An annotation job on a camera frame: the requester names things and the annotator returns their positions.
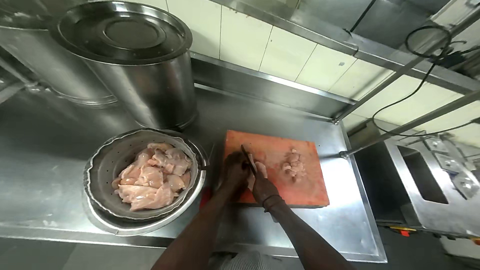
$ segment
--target orange cutting board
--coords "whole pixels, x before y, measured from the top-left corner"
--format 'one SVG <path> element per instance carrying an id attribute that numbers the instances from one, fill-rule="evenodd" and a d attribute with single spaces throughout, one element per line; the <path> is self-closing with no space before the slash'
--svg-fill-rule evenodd
<path id="1" fill-rule="evenodd" d="M 224 159 L 235 151 L 241 151 L 242 144 L 253 154 L 255 161 L 265 164 L 268 180 L 277 187 L 287 204 L 302 208 L 323 207 L 329 204 L 315 143 L 228 130 Z M 282 171 L 282 165 L 292 149 L 303 156 L 307 173 L 302 181 L 296 183 Z M 249 189 L 241 194 L 238 202 L 256 204 Z"/>

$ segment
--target chicken scrap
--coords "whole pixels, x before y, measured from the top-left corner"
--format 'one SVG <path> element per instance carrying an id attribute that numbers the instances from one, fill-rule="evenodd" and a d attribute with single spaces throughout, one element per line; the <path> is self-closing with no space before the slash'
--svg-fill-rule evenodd
<path id="1" fill-rule="evenodd" d="M 112 181 L 115 193 L 130 203 L 130 211 L 172 204 L 190 184 L 192 160 L 166 143 L 150 143 L 137 159 Z"/>
<path id="2" fill-rule="evenodd" d="M 282 170 L 292 177 L 293 182 L 299 182 L 307 175 L 301 155 L 295 149 L 287 155 L 287 162 L 283 163 Z"/>

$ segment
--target stainless steel pot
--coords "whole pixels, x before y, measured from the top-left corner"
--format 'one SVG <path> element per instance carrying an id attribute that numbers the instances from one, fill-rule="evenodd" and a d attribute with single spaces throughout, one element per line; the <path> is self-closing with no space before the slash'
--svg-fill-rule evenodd
<path id="1" fill-rule="evenodd" d="M 85 60 L 140 125 L 170 129 L 193 121 L 192 33 L 174 15 L 138 3 L 91 2 L 59 17 L 50 34 Z"/>
<path id="2" fill-rule="evenodd" d="M 6 12 L 3 7 L 0 5 L 0 46 L 70 101 L 88 105 L 116 101 L 81 59 L 51 38 L 44 23 L 47 18 L 33 16 L 30 20 L 24 14 L 17 19 L 17 12 Z"/>

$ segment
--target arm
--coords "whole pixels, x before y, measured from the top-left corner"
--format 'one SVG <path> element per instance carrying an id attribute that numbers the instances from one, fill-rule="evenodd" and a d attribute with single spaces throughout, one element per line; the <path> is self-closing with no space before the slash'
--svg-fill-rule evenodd
<path id="1" fill-rule="evenodd" d="M 338 251 L 288 207 L 268 179 L 258 172 L 255 179 L 253 196 L 280 223 L 305 270 L 354 270 Z"/>
<path id="2" fill-rule="evenodd" d="M 213 198 L 198 212 L 192 222 L 168 246 L 152 270 L 207 268 L 215 245 L 220 217 L 226 204 L 242 184 L 249 171 L 242 167 L 242 155 L 228 156 L 224 181 Z"/>

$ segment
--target colander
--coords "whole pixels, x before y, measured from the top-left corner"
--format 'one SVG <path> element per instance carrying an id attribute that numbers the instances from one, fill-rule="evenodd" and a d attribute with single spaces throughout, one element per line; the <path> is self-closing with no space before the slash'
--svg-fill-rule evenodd
<path id="1" fill-rule="evenodd" d="M 121 201 L 111 183 L 149 143 L 168 143 L 185 152 L 192 159 L 190 184 L 169 206 L 130 211 L 130 204 Z M 149 128 L 133 130 L 109 139 L 93 154 L 84 171 L 85 192 L 94 205 L 119 218 L 132 221 L 164 218 L 176 213 L 180 206 L 192 204 L 198 195 L 194 190 L 203 186 L 206 165 L 208 161 L 201 148 L 181 133 Z"/>

